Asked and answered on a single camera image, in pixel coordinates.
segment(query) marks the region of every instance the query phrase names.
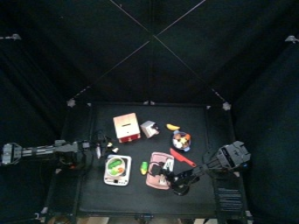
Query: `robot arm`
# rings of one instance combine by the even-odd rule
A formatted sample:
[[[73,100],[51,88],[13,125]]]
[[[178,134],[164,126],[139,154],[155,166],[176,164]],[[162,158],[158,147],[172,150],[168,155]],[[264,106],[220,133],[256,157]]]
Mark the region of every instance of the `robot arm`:
[[[77,142],[67,143],[64,140],[56,140],[53,145],[23,148],[17,143],[7,143],[1,152],[0,165],[15,165],[23,157],[35,157],[52,154],[55,152],[79,152],[80,145]]]

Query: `black mat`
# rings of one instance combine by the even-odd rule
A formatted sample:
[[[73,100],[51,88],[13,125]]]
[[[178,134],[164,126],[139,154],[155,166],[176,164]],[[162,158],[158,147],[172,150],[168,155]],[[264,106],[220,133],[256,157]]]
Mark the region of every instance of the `black mat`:
[[[202,157],[208,147],[219,148],[222,144],[231,142],[230,119],[227,119],[226,111],[222,108],[92,105],[92,108],[73,110],[72,113],[79,113],[79,116],[72,116],[76,117],[76,121],[68,120],[68,123],[72,123],[64,129],[68,140],[87,138],[87,129],[89,129],[88,134],[91,136],[93,131],[103,130],[105,135],[113,139],[113,145],[119,148],[117,154],[132,158],[131,177],[127,186],[112,186],[104,183],[105,161],[104,159],[93,160],[81,187],[80,213],[108,216],[129,214],[178,215],[179,217],[215,216],[214,189],[208,175],[202,176],[200,182],[191,185],[191,191],[186,196],[178,196],[172,190],[158,190],[150,187],[139,168],[143,161],[150,161],[152,152],[170,153],[172,132],[164,126],[167,123],[178,124],[182,126],[182,131],[191,134],[191,150],[184,153],[184,156],[196,164],[202,164]],[[145,121],[156,122],[162,129],[160,134],[152,138],[145,138],[141,131],[140,139],[131,143],[119,143],[113,117],[129,113],[136,114],[139,125]],[[215,114],[216,116],[212,115],[215,119],[211,119],[208,114]],[[211,134],[208,129],[212,129],[212,127],[218,127],[218,129],[214,129]],[[186,163],[175,160],[175,173],[190,169],[191,167]]]

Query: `small object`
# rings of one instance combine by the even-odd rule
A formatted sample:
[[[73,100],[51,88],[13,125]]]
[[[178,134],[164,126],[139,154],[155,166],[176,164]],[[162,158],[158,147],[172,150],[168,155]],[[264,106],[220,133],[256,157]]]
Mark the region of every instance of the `small object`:
[[[160,174],[166,164],[167,169],[171,172],[174,170],[174,156],[163,152],[154,152],[151,156],[151,163],[148,165],[145,184],[163,190],[170,189],[170,182],[164,179],[164,177],[162,177],[163,174]]]
[[[100,148],[99,148],[99,145],[97,145],[97,148],[96,148],[96,153],[97,153],[97,159],[100,159]]]
[[[121,157],[112,157],[107,161],[107,173],[112,177],[120,176],[125,171],[125,161]]]
[[[113,117],[116,138],[120,143],[131,142],[140,138],[136,113]]]
[[[144,122],[140,125],[140,128],[141,128],[147,138],[150,138],[154,135],[158,135],[160,133],[160,130],[159,130],[155,122],[151,122],[151,121]]]
[[[68,105],[68,107],[75,107],[76,106],[76,101],[73,100],[73,99],[69,99],[68,101],[67,101],[67,105]]]
[[[107,143],[107,147],[108,148],[112,148],[113,147],[113,144],[112,143]]]
[[[119,148],[115,148],[113,150],[112,150],[115,153],[117,153],[117,151],[119,151]]]
[[[172,145],[175,149],[188,151],[191,149],[191,135],[176,130],[172,133]]]
[[[111,164],[108,164],[107,168],[108,168],[108,169],[112,169],[112,168],[115,168],[117,165],[121,165],[121,161],[120,161],[120,160],[116,160],[115,162],[112,162]]]
[[[123,159],[124,161],[124,165],[120,165],[119,167],[116,167],[116,172],[117,172],[117,175],[116,176],[112,176],[111,173],[109,173],[109,169],[108,169],[108,161],[109,159]],[[131,161],[132,161],[132,158],[128,157],[128,156],[121,156],[121,155],[108,155],[107,157],[107,168],[105,168],[105,174],[104,174],[104,182],[105,184],[108,185],[112,185],[112,186],[127,186],[128,184],[128,180],[129,180],[129,172],[131,172]]]
[[[167,127],[168,130],[178,130],[180,128],[179,126],[175,126],[170,123],[166,124],[166,127]]]
[[[196,164],[172,148],[171,154],[180,162],[186,162],[191,167],[196,167]]]
[[[141,166],[140,166],[140,172],[141,172],[143,175],[145,175],[147,169],[148,169],[148,163],[143,162]]]

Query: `toy food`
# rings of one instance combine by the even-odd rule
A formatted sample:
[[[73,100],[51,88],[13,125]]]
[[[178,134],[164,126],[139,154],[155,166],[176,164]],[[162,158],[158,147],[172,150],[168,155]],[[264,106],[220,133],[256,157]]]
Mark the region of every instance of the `toy food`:
[[[172,133],[172,145],[178,150],[188,151],[191,149],[191,135],[176,130]]]
[[[112,157],[107,161],[107,173],[112,177],[120,176],[125,171],[125,162],[120,157]]]
[[[168,130],[178,130],[180,128],[179,126],[175,126],[170,123],[166,124],[166,127],[167,127]]]

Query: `black fabric wall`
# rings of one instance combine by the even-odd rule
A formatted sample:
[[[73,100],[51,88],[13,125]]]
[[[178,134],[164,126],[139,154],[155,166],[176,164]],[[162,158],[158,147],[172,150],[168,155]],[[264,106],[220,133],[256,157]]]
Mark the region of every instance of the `black fabric wall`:
[[[252,153],[247,198],[260,223],[299,222],[299,45],[290,45],[235,104],[238,138]]]
[[[238,139],[252,152],[250,209],[260,223],[296,223],[299,43],[284,40],[299,33],[298,11],[296,0],[1,1],[0,37],[19,33],[23,40],[0,39],[0,144],[51,144],[69,99],[227,101]],[[23,175],[39,169],[23,169]],[[15,203],[0,217],[16,216],[13,194],[23,188],[12,188],[12,176],[17,171],[1,170],[0,203]],[[21,181],[27,187],[32,182]],[[19,215],[43,204],[35,182],[40,197]]]

